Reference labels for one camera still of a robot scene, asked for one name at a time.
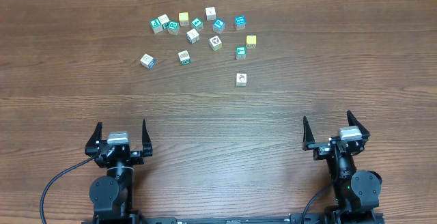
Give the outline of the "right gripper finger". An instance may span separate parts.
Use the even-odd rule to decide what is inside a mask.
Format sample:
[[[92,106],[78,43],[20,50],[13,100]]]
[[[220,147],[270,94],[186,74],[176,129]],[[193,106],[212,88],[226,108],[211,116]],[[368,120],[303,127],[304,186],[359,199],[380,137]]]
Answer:
[[[362,140],[368,141],[370,132],[355,118],[351,110],[348,110],[346,114],[349,126],[357,126],[362,134]]]
[[[309,125],[309,121],[306,116],[303,117],[303,140],[302,140],[302,149],[303,150],[311,150],[313,144],[315,143],[315,139],[313,137],[313,133],[311,127]]]

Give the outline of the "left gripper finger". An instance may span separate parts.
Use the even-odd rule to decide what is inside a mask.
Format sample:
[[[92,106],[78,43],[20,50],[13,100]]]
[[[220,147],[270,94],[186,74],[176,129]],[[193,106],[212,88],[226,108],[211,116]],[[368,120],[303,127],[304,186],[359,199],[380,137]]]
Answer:
[[[145,119],[143,119],[142,124],[142,152],[143,156],[153,156],[153,147],[150,136],[147,132]]]
[[[97,148],[101,139],[102,139],[102,123],[98,122],[93,134],[89,138],[88,142],[85,144],[85,147]]]

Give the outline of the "white block blue edge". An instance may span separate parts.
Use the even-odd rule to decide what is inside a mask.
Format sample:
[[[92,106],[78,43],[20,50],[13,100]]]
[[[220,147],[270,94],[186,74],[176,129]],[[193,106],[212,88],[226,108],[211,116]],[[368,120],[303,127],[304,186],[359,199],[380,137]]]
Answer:
[[[142,56],[142,58],[140,59],[140,62],[147,69],[151,70],[156,63],[156,60],[151,55],[148,55],[146,53],[144,56]]]

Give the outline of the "white block green edge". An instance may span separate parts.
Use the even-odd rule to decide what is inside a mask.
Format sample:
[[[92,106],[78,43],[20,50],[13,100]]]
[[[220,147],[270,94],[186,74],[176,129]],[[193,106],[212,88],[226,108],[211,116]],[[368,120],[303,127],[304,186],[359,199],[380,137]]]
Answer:
[[[178,57],[182,66],[189,64],[191,62],[191,57],[188,51],[181,51],[178,53]]]

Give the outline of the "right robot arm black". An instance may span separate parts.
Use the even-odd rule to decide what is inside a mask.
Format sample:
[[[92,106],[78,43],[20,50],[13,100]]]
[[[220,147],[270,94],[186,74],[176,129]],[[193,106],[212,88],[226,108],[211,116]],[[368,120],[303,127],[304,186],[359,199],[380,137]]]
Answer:
[[[303,117],[302,149],[311,150],[314,160],[325,160],[330,174],[330,183],[319,190],[305,206],[300,222],[307,219],[312,203],[327,190],[333,189],[336,204],[328,206],[319,215],[318,223],[383,223],[382,214],[374,209],[379,206],[382,177],[375,171],[359,171],[353,157],[365,150],[370,132],[347,112],[348,126],[341,127],[338,135],[327,142],[317,143],[309,121]]]

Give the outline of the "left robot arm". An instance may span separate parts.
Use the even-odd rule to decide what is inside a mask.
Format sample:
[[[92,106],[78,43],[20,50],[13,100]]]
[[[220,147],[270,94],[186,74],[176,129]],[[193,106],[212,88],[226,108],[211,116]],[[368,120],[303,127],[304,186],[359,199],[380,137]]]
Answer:
[[[107,174],[93,181],[89,198],[94,206],[93,223],[142,223],[143,216],[133,209],[134,166],[142,165],[144,158],[153,155],[146,123],[142,123],[142,149],[130,149],[126,131],[112,132],[102,139],[102,123],[85,145],[85,154]]]

